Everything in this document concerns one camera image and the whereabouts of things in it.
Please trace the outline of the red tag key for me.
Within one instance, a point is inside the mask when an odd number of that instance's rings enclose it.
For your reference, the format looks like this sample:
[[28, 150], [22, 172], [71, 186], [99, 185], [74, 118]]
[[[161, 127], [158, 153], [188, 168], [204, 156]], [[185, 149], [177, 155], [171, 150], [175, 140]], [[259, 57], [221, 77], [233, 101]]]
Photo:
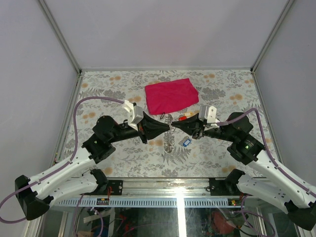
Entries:
[[187, 119], [186, 116], [182, 116], [182, 117], [179, 117], [179, 118], [178, 118], [179, 121], [183, 121], [183, 120], [186, 120], [186, 119]]

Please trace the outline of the blue tag key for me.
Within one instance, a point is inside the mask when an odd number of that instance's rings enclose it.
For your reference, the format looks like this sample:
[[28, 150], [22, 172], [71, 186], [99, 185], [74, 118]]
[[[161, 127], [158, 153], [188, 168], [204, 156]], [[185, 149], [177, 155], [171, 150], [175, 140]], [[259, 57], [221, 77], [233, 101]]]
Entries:
[[183, 147], [187, 147], [192, 143], [192, 141], [190, 139], [186, 139], [185, 141], [182, 142], [182, 146]]

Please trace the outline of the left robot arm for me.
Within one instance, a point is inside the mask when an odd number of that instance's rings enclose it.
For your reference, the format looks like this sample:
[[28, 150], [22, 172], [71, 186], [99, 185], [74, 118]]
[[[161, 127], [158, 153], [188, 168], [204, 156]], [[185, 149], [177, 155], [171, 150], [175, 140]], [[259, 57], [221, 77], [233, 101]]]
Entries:
[[147, 114], [136, 128], [127, 122], [118, 124], [111, 116], [102, 116], [93, 127], [92, 136], [71, 155], [48, 170], [15, 180], [16, 198], [28, 221], [45, 214], [55, 203], [80, 194], [106, 194], [108, 179], [96, 165], [116, 149], [113, 143], [139, 137], [144, 144], [165, 133], [169, 125]]

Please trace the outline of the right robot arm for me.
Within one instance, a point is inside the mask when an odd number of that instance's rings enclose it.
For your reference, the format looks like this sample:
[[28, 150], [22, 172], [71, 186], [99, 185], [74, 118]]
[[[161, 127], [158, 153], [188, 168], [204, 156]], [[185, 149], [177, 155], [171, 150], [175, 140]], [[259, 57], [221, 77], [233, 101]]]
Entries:
[[300, 228], [311, 231], [316, 225], [316, 188], [275, 159], [265, 140], [260, 142], [250, 131], [247, 113], [233, 112], [225, 122], [207, 123], [199, 115], [172, 123], [194, 139], [209, 137], [228, 141], [230, 155], [269, 179], [273, 185], [256, 183], [243, 171], [234, 170], [227, 177], [225, 189], [231, 195], [239, 192], [258, 197], [283, 211]]

